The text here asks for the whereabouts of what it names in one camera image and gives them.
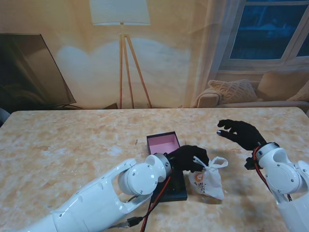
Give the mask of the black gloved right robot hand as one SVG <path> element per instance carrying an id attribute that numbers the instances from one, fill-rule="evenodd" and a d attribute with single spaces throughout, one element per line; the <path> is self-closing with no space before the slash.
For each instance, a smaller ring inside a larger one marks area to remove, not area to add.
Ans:
<path id="1" fill-rule="evenodd" d="M 257 147 L 267 144 L 258 129 L 244 121 L 223 119 L 219 121 L 217 126 L 224 128 L 217 131 L 219 136 L 237 143 L 247 151 L 254 151 Z"/>

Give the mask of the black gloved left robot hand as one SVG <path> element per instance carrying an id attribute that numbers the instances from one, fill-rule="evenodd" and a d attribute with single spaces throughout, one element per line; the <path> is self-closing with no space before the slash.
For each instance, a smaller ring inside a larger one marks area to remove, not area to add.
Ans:
<path id="1" fill-rule="evenodd" d="M 206 166 L 209 164 L 207 151 L 196 145 L 183 145 L 167 154 L 166 157 L 172 168 L 177 171 L 201 172 L 204 166 L 194 162 L 194 157 L 197 157 Z"/>

